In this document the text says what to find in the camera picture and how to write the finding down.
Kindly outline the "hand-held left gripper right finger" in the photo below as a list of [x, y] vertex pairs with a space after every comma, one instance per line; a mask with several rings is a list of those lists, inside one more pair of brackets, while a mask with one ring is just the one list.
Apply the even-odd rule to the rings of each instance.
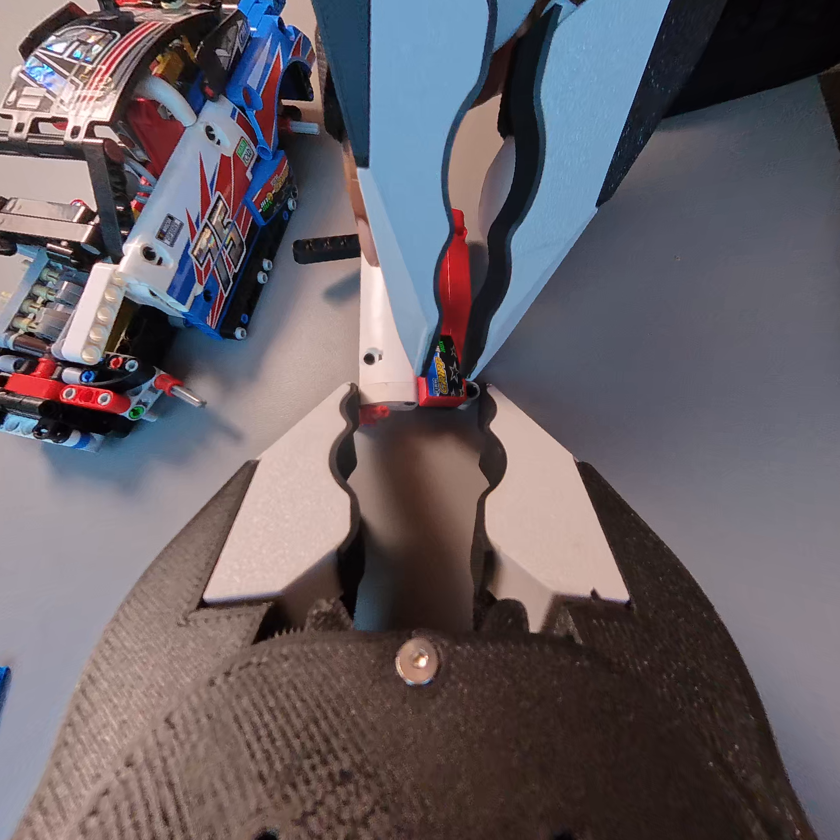
[[471, 546], [476, 609], [520, 605], [531, 633], [561, 608], [631, 601], [572, 454], [494, 385], [479, 399], [483, 434]]

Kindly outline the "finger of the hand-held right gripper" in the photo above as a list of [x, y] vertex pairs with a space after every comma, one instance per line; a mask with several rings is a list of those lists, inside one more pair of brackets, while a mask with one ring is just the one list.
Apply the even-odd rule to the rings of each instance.
[[466, 373], [477, 378], [595, 215], [668, 2], [557, 7], [521, 42], [511, 83], [514, 171], [490, 226]]
[[496, 3], [373, 1], [368, 164], [359, 169], [395, 326], [416, 375], [438, 332], [439, 264], [454, 234], [455, 133], [489, 69]]

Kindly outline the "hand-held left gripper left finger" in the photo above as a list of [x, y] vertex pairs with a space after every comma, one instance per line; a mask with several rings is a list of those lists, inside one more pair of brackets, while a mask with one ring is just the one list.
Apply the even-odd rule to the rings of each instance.
[[203, 599], [356, 603], [363, 574], [356, 384], [342, 384], [257, 460]]

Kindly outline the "red lego slope piece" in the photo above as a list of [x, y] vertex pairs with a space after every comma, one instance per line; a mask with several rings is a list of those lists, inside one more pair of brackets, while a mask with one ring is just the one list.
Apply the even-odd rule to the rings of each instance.
[[418, 405], [425, 408], [459, 407], [469, 399], [469, 384], [461, 370], [471, 309], [469, 249], [463, 212], [453, 208], [452, 216], [455, 234], [438, 276], [441, 333], [427, 372], [416, 380]]

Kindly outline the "black lego beam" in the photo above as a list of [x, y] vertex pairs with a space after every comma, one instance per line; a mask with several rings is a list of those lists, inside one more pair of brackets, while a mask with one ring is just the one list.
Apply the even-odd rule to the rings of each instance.
[[296, 239], [292, 255], [302, 266], [357, 259], [361, 256], [361, 242], [357, 234]]

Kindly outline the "lego race car model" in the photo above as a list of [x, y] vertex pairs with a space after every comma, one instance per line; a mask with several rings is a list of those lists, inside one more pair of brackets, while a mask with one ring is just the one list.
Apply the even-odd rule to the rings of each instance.
[[206, 402], [163, 360], [178, 328], [243, 341], [318, 133], [316, 52], [285, 2], [66, 2], [20, 44], [2, 155], [86, 165], [93, 204], [2, 196], [3, 434], [97, 452]]

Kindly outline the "person's right hand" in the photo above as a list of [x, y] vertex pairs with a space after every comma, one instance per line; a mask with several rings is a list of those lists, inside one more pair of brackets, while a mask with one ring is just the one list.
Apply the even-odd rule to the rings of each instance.
[[376, 252], [375, 241], [364, 204], [358, 169], [354, 160], [350, 140], [347, 136], [343, 137], [341, 146], [344, 182], [350, 198], [356, 232], [360, 240], [360, 251], [370, 266], [379, 267], [380, 260]]

